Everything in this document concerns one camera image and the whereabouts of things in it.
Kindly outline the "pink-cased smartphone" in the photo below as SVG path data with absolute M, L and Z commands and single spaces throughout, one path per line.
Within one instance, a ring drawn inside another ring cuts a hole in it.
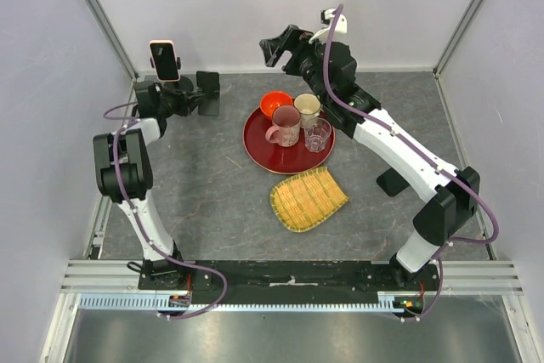
M 151 40 L 149 46 L 151 65 L 156 71 L 157 78 L 163 82 L 178 81 L 179 64 L 173 41 Z

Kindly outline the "black folding phone stand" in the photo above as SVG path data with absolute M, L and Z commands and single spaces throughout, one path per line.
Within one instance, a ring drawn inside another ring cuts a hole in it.
M 188 98 L 190 112 L 197 110 L 200 116 L 218 116 L 220 112 L 219 74 L 198 71 L 195 74 L 196 91 Z

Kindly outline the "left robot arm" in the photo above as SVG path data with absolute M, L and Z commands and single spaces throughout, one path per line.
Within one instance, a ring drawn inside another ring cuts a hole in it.
M 126 104 L 132 111 L 119 118 L 124 125 L 93 137 L 97 186 L 127 216 L 139 239 L 143 260 L 127 263 L 139 274 L 139 289 L 184 289 L 191 273 L 156 210 L 147 146 L 164 135 L 169 117 L 188 116 L 196 108 L 196 92 L 186 77 L 138 82 L 133 90 L 135 101 Z

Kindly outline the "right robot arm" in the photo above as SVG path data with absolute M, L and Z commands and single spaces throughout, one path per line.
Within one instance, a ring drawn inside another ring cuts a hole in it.
M 327 47 L 311 37 L 311 32 L 289 25 L 278 37 L 260 40 L 264 63 L 273 67 L 283 53 L 290 53 L 282 71 L 308 84 L 334 128 L 389 165 L 377 177 L 382 190 L 396 196 L 411 187 L 423 201 L 413 219 L 414 231 L 393 256 L 388 274 L 395 287 L 409 289 L 419 281 L 420 269 L 475 214 L 479 173 L 439 159 L 400 127 L 357 84 L 357 62 L 348 45 L 332 42 Z

